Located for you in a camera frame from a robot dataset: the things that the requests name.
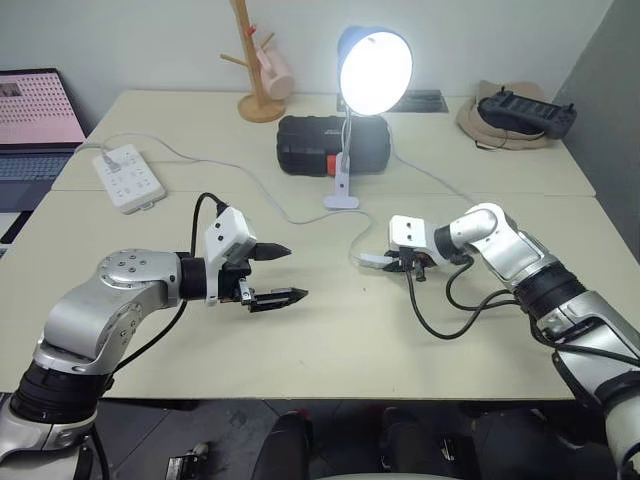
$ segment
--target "power strip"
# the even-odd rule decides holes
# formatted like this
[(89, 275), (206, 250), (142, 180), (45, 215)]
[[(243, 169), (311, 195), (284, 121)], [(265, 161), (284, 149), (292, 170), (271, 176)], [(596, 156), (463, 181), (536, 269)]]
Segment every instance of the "power strip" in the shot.
[(147, 210), (167, 192), (153, 174), (147, 162), (133, 145), (124, 145), (93, 159), (93, 166), (111, 197), (113, 206), (122, 213)]

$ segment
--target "white wall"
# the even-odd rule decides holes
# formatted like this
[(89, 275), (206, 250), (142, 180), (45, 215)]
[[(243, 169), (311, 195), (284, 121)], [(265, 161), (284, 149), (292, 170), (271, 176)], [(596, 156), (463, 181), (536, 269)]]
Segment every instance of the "white wall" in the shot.
[[(414, 88), (467, 95), (480, 79), (538, 82), (549, 98), (612, 0), (248, 0), (301, 92), (336, 90), (345, 26), (401, 32)], [(93, 126), (126, 88), (247, 90), (226, 0), (0, 0), (0, 69), (57, 66)]]

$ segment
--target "table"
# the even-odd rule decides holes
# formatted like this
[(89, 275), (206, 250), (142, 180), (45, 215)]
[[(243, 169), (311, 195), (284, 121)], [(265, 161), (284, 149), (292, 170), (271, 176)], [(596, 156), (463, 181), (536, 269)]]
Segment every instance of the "table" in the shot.
[[(13, 222), (15, 222), (19, 216), (20, 213), (0, 213), (0, 237), (2, 237), (7, 230), (11, 228), (11, 225), (13, 225)], [(0, 251), (7, 250), (10, 246), (11, 245), (6, 245), (0, 242)]]
[[(242, 94), (216, 92), (127, 91), (89, 136), (102, 142), (119, 132), (154, 134), (181, 153), (248, 166), (275, 192), (289, 198), (333, 193), (329, 178), (292, 177), (280, 170), (275, 152), (277, 122), (251, 124), (240, 118), (236, 103)], [(540, 193), (593, 196), (594, 190), (561, 142), (535, 151), (479, 150), (455, 123), (466, 98), (448, 97), (450, 113), (387, 113), (397, 150), (405, 159), (445, 177), (469, 193)], [(288, 100), (288, 115), (335, 115), (334, 95), (298, 95)], [(185, 168), (176, 156), (144, 138), (119, 138), (113, 145), (133, 142), (168, 190), (237, 193), (253, 188), (238, 171), (197, 164)], [(75, 155), (54, 190), (102, 190), (91, 159), (97, 152)], [(356, 196), (387, 193), (450, 193), (437, 181), (391, 159), (381, 175), (352, 179)]]
[[(640, 270), (594, 198), (496, 193), (478, 195), (504, 206), (520, 226), (557, 254), (583, 283), (600, 291), (640, 327)], [(169, 192), (146, 212), (125, 216), (102, 191), (53, 191), (34, 213), (0, 268), (0, 391), (12, 391), (29, 364), (47, 312), (70, 288), (92, 275), (108, 253), (126, 247), (188, 248), (195, 192)], [(261, 241), (289, 246), (293, 255), (254, 263), (258, 291), (307, 288), (310, 294), (280, 311), (249, 314), (237, 304), (192, 302), (162, 342), (117, 375), (111, 397), (138, 398), (401, 398), (558, 399), (571, 394), (556, 374), (551, 352), (528, 334), (515, 307), (482, 315), (462, 338), (429, 336), (413, 316), (400, 274), (360, 269), (346, 258), (351, 238), (366, 225), (352, 214), (307, 226), (284, 222), (255, 191), (225, 193), (243, 210)], [(358, 251), (383, 252), (392, 214), (447, 223), (466, 203), (436, 194), (370, 194), (362, 206), (377, 224)], [(312, 195), (296, 210), (322, 212)], [(213, 220), (203, 211), (201, 227)], [(423, 313), (443, 331), (466, 316), (444, 297), (451, 269), (417, 285)], [(499, 287), (478, 262), (456, 286), (474, 302)], [(159, 331), (172, 311), (148, 317), (130, 351)]]

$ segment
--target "lamp shade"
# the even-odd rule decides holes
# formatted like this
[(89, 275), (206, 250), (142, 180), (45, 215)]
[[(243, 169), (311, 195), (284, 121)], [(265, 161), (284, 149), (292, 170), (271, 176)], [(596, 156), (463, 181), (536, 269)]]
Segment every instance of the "lamp shade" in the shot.
[(407, 42), (383, 27), (349, 27), (338, 42), (338, 83), (347, 106), (360, 115), (393, 107), (411, 80)]

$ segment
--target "laptop keyboard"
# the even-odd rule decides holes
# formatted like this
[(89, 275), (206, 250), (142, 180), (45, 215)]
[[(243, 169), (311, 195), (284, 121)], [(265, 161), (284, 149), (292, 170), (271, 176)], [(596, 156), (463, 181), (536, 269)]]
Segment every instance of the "laptop keyboard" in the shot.
[(55, 180), (69, 157), (69, 154), (2, 155), (0, 181)]

